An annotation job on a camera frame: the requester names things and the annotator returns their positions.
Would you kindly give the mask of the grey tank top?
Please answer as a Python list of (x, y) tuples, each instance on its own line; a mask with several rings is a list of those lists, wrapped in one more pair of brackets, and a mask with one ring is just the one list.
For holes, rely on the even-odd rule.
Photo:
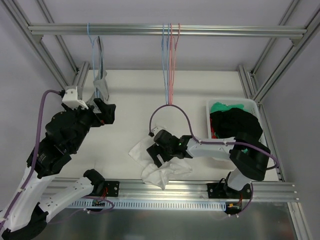
[(98, 107), (94, 102), (94, 99), (100, 99), (103, 103), (107, 104), (110, 98), (108, 84), (107, 84), (107, 71), (105, 69), (105, 56), (104, 56), (104, 45), (100, 36), (96, 38), (98, 47), (98, 73), (94, 73), (94, 93), (91, 95), (89, 100), (86, 101), (87, 105), (94, 106), (95, 111), (98, 111)]

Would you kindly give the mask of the white tank top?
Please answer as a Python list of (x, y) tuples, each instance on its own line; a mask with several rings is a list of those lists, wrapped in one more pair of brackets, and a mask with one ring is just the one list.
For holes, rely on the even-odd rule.
[(143, 167), (143, 183), (163, 190), (170, 179), (185, 177), (193, 171), (183, 159), (189, 157), (186, 145), (160, 126), (151, 129), (151, 134), (140, 140), (128, 155)]

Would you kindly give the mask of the red tank top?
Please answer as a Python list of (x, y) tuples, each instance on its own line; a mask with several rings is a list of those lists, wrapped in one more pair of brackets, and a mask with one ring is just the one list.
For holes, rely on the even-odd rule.
[(211, 132), (211, 138), (212, 139), (217, 139), (218, 137), (216, 136), (216, 132), (213, 128), (213, 125), (212, 125), (212, 119), (210, 120), (210, 132)]

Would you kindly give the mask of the blue wire hanger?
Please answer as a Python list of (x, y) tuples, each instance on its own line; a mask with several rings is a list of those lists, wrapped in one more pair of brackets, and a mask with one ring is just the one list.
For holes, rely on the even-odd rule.
[(170, 23), (167, 25), (166, 33), (166, 56), (165, 56), (165, 70), (166, 70), (166, 79), (167, 79), (167, 90), (168, 90), (168, 100), (169, 100), (169, 44), (170, 44)]
[[(89, 37), (89, 41), (91, 44), (92, 54), (92, 70), (93, 70), (93, 83), (98, 84), (98, 81), (103, 77), (103, 53), (102, 53), (102, 41), (100, 36), (96, 36), (93, 38), (91, 36), (91, 25), (87, 23), (87, 36)], [(98, 48), (98, 63), (96, 64), (96, 57), (95, 57), (95, 45)]]
[(169, 103), (168, 97), (168, 85), (167, 85), (167, 75), (165, 68), (165, 25), (162, 25), (162, 34), (161, 34), (161, 65), (162, 65), (162, 75), (164, 82), (164, 95), (165, 95), (165, 104)]

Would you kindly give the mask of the black tank top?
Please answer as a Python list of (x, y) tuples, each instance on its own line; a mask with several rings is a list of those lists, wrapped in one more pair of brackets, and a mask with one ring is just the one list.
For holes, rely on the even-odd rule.
[(212, 112), (210, 124), (218, 139), (236, 137), (239, 133), (245, 133), (259, 140), (263, 134), (256, 116), (235, 107), (226, 111)]

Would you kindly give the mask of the green shirt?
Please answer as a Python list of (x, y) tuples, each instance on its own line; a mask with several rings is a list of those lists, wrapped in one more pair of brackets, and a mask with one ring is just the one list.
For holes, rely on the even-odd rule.
[(231, 110), (232, 108), (241, 109), (247, 112), (243, 104), (223, 104), (221, 102), (216, 102), (210, 107), (209, 113), (211, 114), (214, 112), (226, 112)]

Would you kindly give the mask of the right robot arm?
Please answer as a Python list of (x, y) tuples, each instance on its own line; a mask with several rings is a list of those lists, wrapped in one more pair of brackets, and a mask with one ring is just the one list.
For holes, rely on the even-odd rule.
[(240, 198), (245, 187), (252, 181), (262, 182), (269, 170), (270, 150), (244, 132), (231, 138), (199, 140), (192, 135), (178, 138), (162, 129), (153, 136), (153, 144), (146, 151), (158, 168), (173, 158), (230, 160), (235, 170), (217, 186), (229, 199)]

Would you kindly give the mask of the white perforated plastic basket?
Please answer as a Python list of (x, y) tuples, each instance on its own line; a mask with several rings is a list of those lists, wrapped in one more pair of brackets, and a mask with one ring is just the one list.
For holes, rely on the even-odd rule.
[[(223, 104), (226, 104), (226, 105), (243, 104), (244, 105), (244, 109), (247, 110), (247, 112), (251, 113), (252, 115), (254, 115), (255, 117), (258, 118), (260, 126), (263, 129), (261, 117), (260, 117), (259, 110), (258, 110), (258, 106), (253, 100), (250, 100), (250, 99), (247, 99), (247, 98), (234, 98), (234, 97), (213, 98), (213, 99), (208, 100), (207, 104), (206, 104), (207, 132), (208, 132), (208, 137), (210, 139), (212, 139), (212, 137), (211, 137), (211, 126), (210, 126), (211, 119), (210, 119), (209, 111), (210, 111), (211, 106), (216, 102), (220, 102), (220, 103), (223, 103)], [(263, 131), (260, 139), (257, 140), (257, 141), (259, 141), (263, 145), (266, 144), (264, 131)]]

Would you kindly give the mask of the aluminium frame left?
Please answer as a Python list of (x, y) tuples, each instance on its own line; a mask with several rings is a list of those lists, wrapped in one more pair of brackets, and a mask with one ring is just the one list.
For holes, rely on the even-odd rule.
[(62, 88), (67, 89), (68, 93), (71, 92), (70, 89), (77, 89), (78, 99), (82, 100), (83, 87), (90, 70), (90, 63), (88, 61), (84, 61), (80, 65), (76, 65), (76, 62), (72, 57), (62, 36), (56, 35), (54, 39), (56, 40), (58, 47), (65, 56), (68, 66), (71, 67), (71, 70), (74, 73), (72, 82), (68, 82), (61, 68), (58, 66), (57, 62), (54, 60), (54, 57), (45, 45), (43, 41), (44, 36), (41, 34), (32, 34), (32, 31), (30, 29), (32, 23), (20, 4), (16, 0), (2, 0), (0, 2), (0, 6), (4, 9), (9, 18), (16, 25), (26, 42), (30, 45), (31, 49), (35, 52), (37, 57), (42, 60), (46, 68), (50, 71), (59, 85)]

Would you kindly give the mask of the aluminium frame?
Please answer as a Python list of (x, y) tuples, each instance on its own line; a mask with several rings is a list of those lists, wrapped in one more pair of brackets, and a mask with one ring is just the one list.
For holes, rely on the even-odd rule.
[(270, 39), (242, 85), (258, 105), (282, 178), (299, 183), (316, 179), (320, 167), (319, 1), (291, 1), (279, 23), (306, 33)]
[(76, 65), (76, 62), (72, 57), (62, 36), (56, 35), (54, 39), (56, 40), (58, 47), (65, 56), (68, 66), (71, 67), (71, 70), (74, 73), (72, 82), (68, 82), (61, 68), (58, 66), (57, 62), (54, 60), (54, 57), (45, 45), (43, 41), (44, 36), (41, 34), (32, 34), (32, 31), (30, 29), (32, 23), (20, 4), (16, 0), (2, 0), (0, 2), (0, 6), (4, 9), (9, 18), (16, 25), (26, 42), (30, 45), (31, 49), (35, 52), (37, 57), (42, 60), (46, 68), (50, 71), (59, 85), (62, 88), (67, 89), (68, 93), (71, 92), (70, 89), (77, 89), (78, 99), (82, 100), (83, 87), (90, 70), (90, 63), (88, 61), (84, 61), (80, 65)]

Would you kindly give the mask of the aluminium front table rail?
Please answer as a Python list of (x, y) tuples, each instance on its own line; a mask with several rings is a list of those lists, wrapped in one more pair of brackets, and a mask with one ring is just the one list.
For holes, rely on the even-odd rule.
[[(208, 198), (208, 181), (170, 180), (165, 189), (136, 179), (119, 181), (119, 197), (137, 200), (204, 200)], [(256, 202), (299, 202), (296, 186), (290, 182), (263, 181), (253, 183)]]

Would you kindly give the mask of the black right arm base bracket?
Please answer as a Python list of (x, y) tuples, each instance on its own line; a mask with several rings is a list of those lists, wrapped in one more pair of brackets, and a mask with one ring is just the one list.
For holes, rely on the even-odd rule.
[(222, 178), (219, 182), (210, 182), (206, 184), (207, 196), (209, 199), (245, 199), (252, 197), (252, 188), (246, 184), (240, 191), (227, 187), (226, 179)]

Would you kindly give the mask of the black left arm base bracket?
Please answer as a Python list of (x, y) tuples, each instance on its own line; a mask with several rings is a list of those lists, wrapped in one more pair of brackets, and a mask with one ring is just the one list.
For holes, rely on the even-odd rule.
[(106, 180), (95, 169), (89, 169), (83, 177), (88, 178), (93, 185), (93, 190), (89, 194), (90, 197), (118, 197), (120, 182), (115, 180)]

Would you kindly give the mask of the aluminium hanging rail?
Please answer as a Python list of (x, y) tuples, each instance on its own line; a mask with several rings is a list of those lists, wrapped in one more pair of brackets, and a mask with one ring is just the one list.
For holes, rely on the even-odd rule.
[(302, 26), (221, 26), (181, 24), (109, 24), (109, 23), (32, 23), (33, 35), (75, 36), (174, 36), (246, 37), (301, 39), (307, 29)]

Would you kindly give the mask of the aluminium frame right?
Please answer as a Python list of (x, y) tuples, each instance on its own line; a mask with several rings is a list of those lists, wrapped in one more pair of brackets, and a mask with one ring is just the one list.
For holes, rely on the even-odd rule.
[(270, 39), (242, 85), (258, 105), (282, 178), (299, 183), (316, 179), (320, 167), (319, 1), (291, 1), (279, 23), (306, 33)]

